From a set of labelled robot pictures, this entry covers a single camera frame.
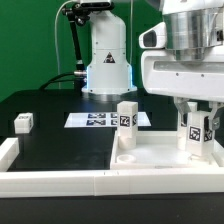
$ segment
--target black cable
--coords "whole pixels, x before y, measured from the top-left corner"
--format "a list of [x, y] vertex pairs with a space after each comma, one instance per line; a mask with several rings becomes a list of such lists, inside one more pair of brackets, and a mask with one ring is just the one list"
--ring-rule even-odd
[[48, 80], [45, 84], [43, 84], [39, 90], [44, 90], [50, 83], [60, 79], [60, 78], [63, 78], [63, 77], [67, 77], [67, 76], [74, 76], [74, 73], [73, 72], [67, 72], [67, 73], [63, 73], [63, 74], [60, 74], [60, 75], [57, 75], [53, 78], [51, 78], [50, 80]]
[[68, 18], [68, 21], [70, 23], [70, 28], [72, 31], [72, 40], [75, 48], [75, 56], [76, 56], [76, 69], [77, 70], [85, 70], [85, 66], [82, 61], [82, 55], [81, 55], [81, 50], [80, 50], [80, 44], [79, 44], [79, 38], [78, 38], [78, 32], [76, 28], [76, 23], [75, 23], [75, 15], [72, 10], [69, 10], [65, 13], [65, 15]]
[[45, 90], [50, 84], [52, 83], [59, 83], [59, 82], [74, 82], [75, 79], [64, 79], [64, 80], [56, 80], [56, 81], [50, 81], [42, 85], [39, 90]]

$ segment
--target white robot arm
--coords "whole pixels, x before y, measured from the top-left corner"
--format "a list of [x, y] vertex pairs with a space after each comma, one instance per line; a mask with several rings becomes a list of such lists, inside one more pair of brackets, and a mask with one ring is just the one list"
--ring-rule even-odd
[[99, 100], [120, 100], [135, 94], [132, 85], [132, 67], [126, 60], [126, 26], [110, 11], [110, 0], [80, 0], [71, 9], [64, 9], [73, 26], [91, 24], [92, 61], [87, 66], [87, 85], [83, 96]]
[[190, 114], [192, 123], [188, 122], [185, 136], [188, 150], [201, 156], [194, 149], [204, 145], [206, 151], [208, 142], [203, 141], [205, 136], [200, 144], [190, 139], [191, 128], [214, 138], [224, 111], [224, 1], [147, 1], [162, 12], [163, 22], [139, 37], [140, 46], [148, 49], [141, 59], [143, 85], [149, 93], [173, 96], [181, 123], [183, 115], [191, 112], [189, 99], [209, 101], [210, 113]]

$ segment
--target white block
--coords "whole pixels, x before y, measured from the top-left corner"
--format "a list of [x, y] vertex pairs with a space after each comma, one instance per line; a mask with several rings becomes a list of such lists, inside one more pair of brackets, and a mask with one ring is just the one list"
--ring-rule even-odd
[[197, 111], [188, 114], [186, 150], [197, 156], [208, 156], [214, 150], [215, 132], [205, 129], [209, 112]]
[[16, 134], [27, 134], [33, 127], [33, 114], [23, 113], [19, 114], [14, 121]]
[[[191, 112], [197, 111], [198, 103], [196, 102], [188, 102], [188, 106], [191, 109]], [[177, 120], [177, 148], [180, 150], [186, 149], [186, 140], [187, 140], [187, 127], [181, 125], [181, 115], [178, 113]]]
[[123, 101], [117, 105], [118, 113], [118, 142], [122, 149], [131, 149], [136, 146], [138, 131], [137, 114], [138, 103]]
[[0, 146], [0, 172], [7, 171], [18, 154], [18, 138], [7, 138]]

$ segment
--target white platform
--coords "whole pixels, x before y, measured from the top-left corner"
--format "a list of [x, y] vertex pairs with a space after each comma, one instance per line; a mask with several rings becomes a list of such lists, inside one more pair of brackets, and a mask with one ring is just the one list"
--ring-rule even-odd
[[[156, 145], [158, 141], [165, 142], [166, 147], [162, 150], [166, 148], [174, 150], [175, 132], [164, 132], [163, 139], [161, 132], [139, 133], [138, 142], [142, 144], [150, 142]], [[215, 142], [214, 154], [218, 163], [224, 161], [223, 148], [217, 142]], [[159, 158], [156, 158], [156, 164], [152, 164], [153, 157], [151, 157], [150, 163], [144, 163], [150, 168], [142, 166], [136, 169], [137, 167], [126, 166], [126, 169], [115, 170], [2, 172], [0, 173], [0, 197], [224, 192], [224, 167], [219, 167], [215, 160], [211, 160], [211, 163], [208, 160], [201, 161], [195, 166], [196, 161], [191, 163], [186, 160], [187, 154], [183, 152], [180, 155], [182, 156], [171, 157], [173, 168], [170, 164], [166, 164], [167, 167], [161, 165], [164, 161], [160, 161]]]
[[[161, 131], [139, 131], [135, 149], [124, 150], [118, 146], [115, 133], [111, 156], [111, 169], [146, 169], [146, 168], [190, 168], [219, 167], [213, 155], [200, 159], [189, 152], [177, 149], [177, 133]], [[215, 142], [215, 152], [224, 152]]]
[[6, 172], [18, 154], [18, 138], [7, 138], [0, 146], [0, 172]]

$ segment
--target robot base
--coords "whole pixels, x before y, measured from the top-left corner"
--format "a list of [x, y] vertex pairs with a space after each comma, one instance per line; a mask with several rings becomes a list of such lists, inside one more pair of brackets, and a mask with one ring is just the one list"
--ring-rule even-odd
[[123, 92], [120, 94], [96, 94], [96, 93], [91, 93], [87, 91], [87, 89], [84, 87], [82, 89], [82, 96], [83, 98], [86, 99], [91, 99], [91, 100], [99, 100], [99, 101], [120, 101], [120, 100], [126, 100], [132, 97], [137, 96], [137, 87], [132, 87], [128, 90], [128, 92]]

